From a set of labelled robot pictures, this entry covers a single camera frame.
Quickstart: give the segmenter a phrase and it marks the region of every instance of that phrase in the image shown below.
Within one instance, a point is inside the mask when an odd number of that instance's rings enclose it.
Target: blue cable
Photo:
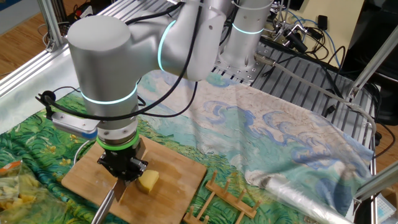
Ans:
[[[287,11],[288,13],[290,13],[291,15],[293,15],[295,18],[296,18],[296,21],[294,22],[294,23],[296,23],[297,21],[300,23],[300,25],[302,26],[302,27],[304,27],[303,26],[303,24],[300,22],[300,19],[293,13],[293,12],[290,12],[289,10]]]
[[[299,23],[301,23],[300,21],[309,21],[309,22],[313,22],[315,25],[318,25],[317,22],[312,21],[312,20],[310,20],[310,19],[299,19],[298,21],[299,21]],[[336,52],[336,47],[335,47],[335,43],[333,42],[333,39],[331,38],[331,36],[329,35],[328,32],[326,32],[325,30],[324,30],[324,32],[325,32],[325,34],[329,37],[330,42],[331,42],[331,44],[332,44],[332,46],[333,46],[333,50]],[[335,58],[336,58],[337,65],[338,65],[338,67],[340,68],[340,63],[339,63],[339,61],[338,61],[337,54],[335,55]]]

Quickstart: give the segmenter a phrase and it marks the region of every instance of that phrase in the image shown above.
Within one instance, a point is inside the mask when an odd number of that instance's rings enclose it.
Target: tablecloth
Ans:
[[[151,104],[176,79],[154,71],[142,78],[138,93]],[[192,97],[193,87],[193,82],[182,80],[172,95],[150,112],[172,114],[182,110]],[[77,92],[58,103],[85,112]],[[248,190],[243,198],[248,205],[262,200],[256,217],[244,217],[242,223],[305,223],[303,214],[272,200],[264,190],[264,178],[270,175],[300,184],[343,215],[357,189],[370,177],[368,166],[373,152],[325,118],[217,74],[211,73],[199,83],[195,101],[183,115],[140,116],[138,128],[142,135],[207,167],[208,173],[192,200],[194,214],[210,195],[204,185],[214,170],[218,170],[219,185],[231,179],[229,192],[235,196],[242,189]],[[76,150],[84,142],[55,129],[42,110],[0,135],[0,165],[22,158],[48,191],[65,202],[67,212],[57,222],[89,223],[97,206],[61,185]],[[211,217],[209,223],[234,223],[239,213],[215,197],[204,215]],[[113,215],[108,215],[106,222],[124,223]]]

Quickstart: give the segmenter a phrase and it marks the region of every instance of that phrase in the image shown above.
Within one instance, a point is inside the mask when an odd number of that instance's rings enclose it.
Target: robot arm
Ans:
[[[248,65],[248,60],[254,60],[251,56],[256,44],[252,42],[258,42],[258,32],[253,35],[236,29],[233,34],[238,32],[237,35],[231,35],[218,53],[225,13],[233,8],[233,4],[203,1],[179,3],[182,8],[176,21],[160,16],[126,25],[114,17],[92,16],[75,22],[68,31],[70,52],[88,112],[81,117],[88,119],[51,112],[49,105],[57,107],[52,92],[43,94],[40,101],[57,128],[87,139],[96,138],[105,150],[98,162],[119,179],[133,181],[147,165],[136,156],[140,150],[136,83],[143,75],[160,69],[180,74],[179,79],[185,75],[189,80],[202,80],[213,68],[217,56],[226,55],[234,44],[249,50],[232,58],[237,58],[243,66]],[[238,13],[241,16],[237,17],[237,23],[254,22],[253,30],[264,27],[267,13],[262,11],[269,11],[270,1],[242,0],[242,5],[250,10],[245,9],[247,16]],[[239,65],[232,60],[228,63]]]

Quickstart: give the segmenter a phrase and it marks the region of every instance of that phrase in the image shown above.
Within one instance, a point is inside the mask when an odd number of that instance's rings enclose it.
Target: food in plastic bag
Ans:
[[[0,169],[0,202],[18,198],[21,164],[22,161],[15,161]]]
[[[0,172],[0,182],[6,186],[0,190],[7,195],[0,199],[0,223],[63,223],[66,204],[42,187],[22,161],[10,164],[0,169],[6,171]]]

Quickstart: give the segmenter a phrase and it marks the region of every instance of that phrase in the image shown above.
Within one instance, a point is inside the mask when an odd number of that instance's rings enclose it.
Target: yellow potato piece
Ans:
[[[23,201],[24,203],[26,203],[26,202],[31,202],[31,201],[33,201],[33,200],[35,199],[35,197],[34,197],[34,196],[31,196],[31,195],[19,194],[19,196],[21,197],[21,199],[22,199],[22,201]]]
[[[11,203],[11,202],[7,202],[7,204],[6,204],[6,208],[7,208],[7,209],[10,209],[10,208],[12,208],[12,203]]]
[[[157,171],[146,170],[142,176],[138,177],[138,181],[136,181],[138,189],[145,194],[149,194],[154,188],[158,178],[159,173]]]
[[[20,205],[22,205],[23,203],[24,203],[24,201],[23,201],[21,198],[17,198],[17,199],[14,201],[14,203],[12,203],[12,206],[13,206],[13,207],[20,206]]]

